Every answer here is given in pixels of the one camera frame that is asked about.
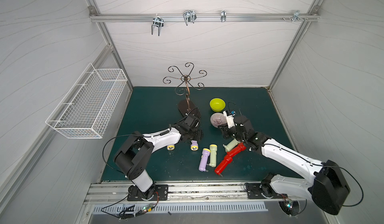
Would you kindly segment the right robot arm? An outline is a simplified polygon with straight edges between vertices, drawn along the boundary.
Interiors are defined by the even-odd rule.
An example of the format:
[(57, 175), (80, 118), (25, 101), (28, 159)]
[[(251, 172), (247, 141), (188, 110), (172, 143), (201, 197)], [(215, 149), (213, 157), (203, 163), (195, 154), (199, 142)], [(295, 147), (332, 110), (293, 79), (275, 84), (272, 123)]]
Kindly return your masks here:
[(321, 210), (334, 216), (344, 207), (351, 189), (341, 167), (335, 162), (312, 159), (287, 148), (262, 132), (256, 132), (251, 121), (244, 115), (219, 125), (219, 130), (225, 139), (231, 137), (239, 144), (229, 151), (217, 166), (217, 175), (220, 175), (231, 163), (232, 158), (240, 152), (255, 152), (300, 175), (300, 178), (289, 178), (268, 174), (258, 188), (264, 198), (272, 199), (275, 195), (285, 195), (311, 200)]

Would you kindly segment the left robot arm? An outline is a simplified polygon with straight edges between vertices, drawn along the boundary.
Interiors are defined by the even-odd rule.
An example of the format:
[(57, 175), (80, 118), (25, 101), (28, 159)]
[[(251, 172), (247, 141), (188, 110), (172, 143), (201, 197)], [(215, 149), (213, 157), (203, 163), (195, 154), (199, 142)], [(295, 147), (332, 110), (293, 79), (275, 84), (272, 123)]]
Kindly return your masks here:
[(176, 144), (185, 141), (196, 142), (203, 137), (199, 128), (200, 119), (189, 114), (167, 129), (150, 134), (138, 131), (128, 136), (114, 156), (114, 163), (133, 182), (138, 190), (138, 196), (150, 200), (155, 194), (156, 184), (146, 171), (152, 153), (162, 148), (171, 150)]

